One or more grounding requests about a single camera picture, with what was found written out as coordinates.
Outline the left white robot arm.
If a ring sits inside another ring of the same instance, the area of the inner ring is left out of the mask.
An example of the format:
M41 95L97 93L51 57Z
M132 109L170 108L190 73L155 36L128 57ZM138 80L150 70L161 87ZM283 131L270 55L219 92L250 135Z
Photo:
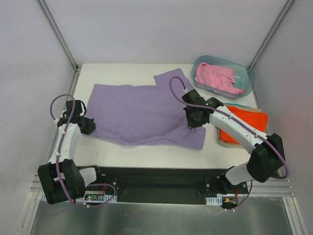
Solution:
M57 119L58 138L47 164L38 168L38 176L49 204L68 199L73 202L85 196L86 187L99 190L103 186L100 169L96 165L78 167L74 162L78 138L96 130L93 118L85 117L84 102L70 100L66 110Z

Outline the purple t shirt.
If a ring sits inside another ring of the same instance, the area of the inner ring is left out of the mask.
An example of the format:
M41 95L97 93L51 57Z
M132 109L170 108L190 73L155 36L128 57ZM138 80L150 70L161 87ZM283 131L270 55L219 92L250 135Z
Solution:
M201 150L206 129L190 129L184 105L175 99L192 90L181 69L154 76L155 85L95 84L87 105L92 136L120 145L174 145Z

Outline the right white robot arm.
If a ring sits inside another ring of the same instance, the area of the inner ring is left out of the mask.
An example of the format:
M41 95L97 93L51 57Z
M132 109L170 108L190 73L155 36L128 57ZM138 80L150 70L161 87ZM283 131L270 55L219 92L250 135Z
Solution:
M209 187L221 194L233 192L243 182L264 183L273 177L285 161L282 138L267 135L244 122L216 98L205 100L196 90L182 96L187 125L190 129L210 123L234 138L249 154L249 161L232 166L213 179Z

